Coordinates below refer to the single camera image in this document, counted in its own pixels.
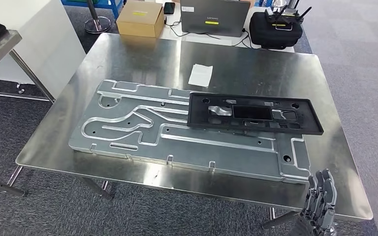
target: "blue shelf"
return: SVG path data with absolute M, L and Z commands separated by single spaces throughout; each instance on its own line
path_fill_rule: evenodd
M 88 7 L 86 2 L 78 2 L 78 1 L 68 1 L 68 0 L 61 0 L 62 4 L 65 6 L 81 6 L 81 7 Z M 103 8 L 103 9 L 111 9 L 114 13 L 115 19 L 118 18 L 119 9 L 123 4 L 123 0 L 120 0 L 118 5 L 115 4 L 115 0 L 99 0 L 98 3 L 95 3 L 95 8 Z

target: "metal stand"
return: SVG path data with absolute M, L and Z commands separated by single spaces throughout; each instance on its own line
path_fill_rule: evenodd
M 51 93 L 46 89 L 43 83 L 37 78 L 34 72 L 28 67 L 24 60 L 19 56 L 19 54 L 13 49 L 9 52 L 9 55 L 17 62 L 20 68 L 27 74 L 27 76 L 34 82 L 35 85 L 46 95 L 50 102 L 54 103 L 55 99 Z
M 25 191 L 18 189 L 18 188 L 8 186 L 8 185 L 1 183 L 1 182 L 0 182 L 0 191 L 4 191 L 5 193 L 10 193 L 10 194 L 13 194 L 15 196 L 20 196 L 20 197 L 25 195 Z
M 97 16 L 94 3 L 92 0 L 87 0 L 88 8 L 91 11 L 92 19 L 85 22 L 85 30 L 88 33 L 103 33 L 111 28 L 111 21 L 103 16 Z
M 90 178 L 84 178 L 84 177 L 77 177 L 82 183 L 86 184 L 89 188 L 91 188 L 93 191 L 95 191 L 97 194 L 99 194 L 101 197 L 112 200 L 112 196 L 106 192 L 106 185 L 108 182 L 104 181 L 102 184 L 102 188 L 99 187 L 95 182 L 93 182 Z
M 271 220 L 269 220 L 269 221 L 261 224 L 261 227 L 264 230 L 269 230 L 270 228 L 274 228 L 275 226 L 278 226 L 278 225 L 281 225 L 281 224 L 283 224 L 285 222 L 294 220 L 297 215 L 299 215 L 299 212 L 290 211 L 290 212 L 288 212 L 288 213 L 286 213 L 284 215 L 281 215 L 279 217 L 274 217 L 273 219 L 271 219 Z
M 14 183 L 15 183 L 15 180 L 17 179 L 19 173 L 21 172 L 22 170 L 22 166 L 17 166 L 17 168 L 15 169 L 14 173 L 11 175 L 11 178 L 8 180 L 8 183 L 7 185 L 8 186 L 13 186 Z

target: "stainless steel table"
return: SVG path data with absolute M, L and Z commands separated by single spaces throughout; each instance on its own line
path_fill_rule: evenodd
M 188 85 L 195 63 L 214 66 L 208 88 Z M 325 130 L 322 136 L 305 137 L 311 170 L 331 170 L 339 195 L 338 216 L 372 219 L 372 210 L 315 55 L 104 33 L 17 157 L 17 164 L 81 178 L 125 181 L 250 204 L 290 210 L 303 207 L 307 186 L 301 184 L 211 174 L 73 151 L 67 145 L 71 132 L 103 79 L 219 93 L 309 98 Z

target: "white paper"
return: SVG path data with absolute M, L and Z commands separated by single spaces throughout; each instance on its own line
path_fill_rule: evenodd
M 193 65 L 188 84 L 207 87 L 211 80 L 212 68 L 212 66 Z
M 193 6 L 182 6 L 182 11 L 194 12 L 195 8 Z

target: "laptop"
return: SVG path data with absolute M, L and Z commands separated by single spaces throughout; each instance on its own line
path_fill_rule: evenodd
M 182 31 L 240 37 L 250 1 L 181 0 Z

